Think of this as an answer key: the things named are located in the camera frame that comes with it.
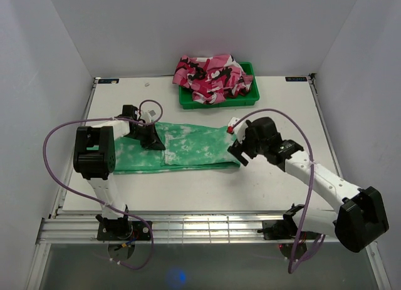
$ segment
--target folded green cloth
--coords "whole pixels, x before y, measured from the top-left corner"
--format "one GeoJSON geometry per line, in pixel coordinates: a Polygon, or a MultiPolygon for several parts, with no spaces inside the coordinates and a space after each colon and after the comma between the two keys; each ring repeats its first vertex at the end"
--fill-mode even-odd
{"type": "Polygon", "coordinates": [[[159,173],[172,170],[204,170],[239,167],[227,152],[235,138],[227,127],[156,123],[165,151],[145,150],[139,141],[119,138],[115,142],[115,174],[159,173]]]}

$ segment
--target white table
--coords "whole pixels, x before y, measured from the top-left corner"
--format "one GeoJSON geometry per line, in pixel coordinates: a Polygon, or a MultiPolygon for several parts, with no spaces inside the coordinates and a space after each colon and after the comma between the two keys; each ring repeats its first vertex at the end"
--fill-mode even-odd
{"type": "MultiPolygon", "coordinates": [[[[96,86],[88,117],[117,116],[124,104],[139,106],[144,99],[154,99],[163,105],[163,122],[221,127],[227,125],[231,117],[242,117],[259,108],[277,108],[294,118],[305,131],[315,159],[335,171],[309,84],[286,82],[284,77],[257,77],[256,81],[261,99],[254,106],[183,110],[179,105],[178,88],[172,84],[172,77],[120,78],[118,84],[96,86]]],[[[157,110],[157,106],[149,103],[144,109],[157,110]]],[[[285,118],[275,113],[259,116],[273,118],[283,139],[293,139],[306,148],[301,135],[285,118]]],[[[132,212],[287,210],[292,203],[304,203],[307,192],[306,185],[268,164],[262,156],[240,169],[116,175],[115,179],[121,196],[132,212]]],[[[71,176],[70,187],[95,195],[87,181],[76,172],[71,176]]],[[[310,207],[331,209],[315,193],[310,207]]],[[[65,212],[85,213],[99,210],[100,206],[96,202],[71,193],[67,193],[63,204],[65,212]]]]}

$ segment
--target pink cloth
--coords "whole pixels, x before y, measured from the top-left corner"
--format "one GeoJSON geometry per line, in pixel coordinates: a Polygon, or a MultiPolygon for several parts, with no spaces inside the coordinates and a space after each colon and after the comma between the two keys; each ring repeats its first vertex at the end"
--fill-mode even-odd
{"type": "Polygon", "coordinates": [[[251,89],[252,75],[246,75],[231,55],[210,58],[181,57],[173,83],[192,90],[192,99],[202,104],[217,104],[226,97],[246,95],[251,89]]]}

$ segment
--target white wall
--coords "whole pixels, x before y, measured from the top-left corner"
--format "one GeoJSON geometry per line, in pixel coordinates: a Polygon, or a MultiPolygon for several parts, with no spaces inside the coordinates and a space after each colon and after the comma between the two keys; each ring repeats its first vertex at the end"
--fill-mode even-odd
{"type": "Polygon", "coordinates": [[[171,75],[232,53],[258,75],[305,75],[356,0],[52,0],[92,76],[171,75]]]}
{"type": "Polygon", "coordinates": [[[381,191],[390,230],[379,243],[401,287],[401,0],[358,0],[317,75],[346,178],[381,191]]]}
{"type": "MultiPolygon", "coordinates": [[[[49,130],[80,118],[91,76],[50,0],[0,0],[0,288],[23,289],[56,185],[41,147],[49,130]]],[[[49,155],[63,175],[73,129],[49,155]]]]}

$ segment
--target green plastic tray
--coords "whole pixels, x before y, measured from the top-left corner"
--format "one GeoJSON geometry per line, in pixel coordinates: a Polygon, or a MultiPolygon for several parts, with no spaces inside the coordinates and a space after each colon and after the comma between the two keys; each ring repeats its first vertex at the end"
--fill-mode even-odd
{"type": "Polygon", "coordinates": [[[179,86],[180,104],[185,110],[193,110],[195,108],[214,108],[214,107],[230,107],[230,106],[247,106],[254,105],[260,99],[258,86],[256,84],[255,74],[251,63],[239,63],[247,75],[252,75],[253,81],[251,91],[246,96],[238,95],[237,98],[226,98],[225,102],[219,104],[201,104],[192,100],[190,90],[179,86]]]}

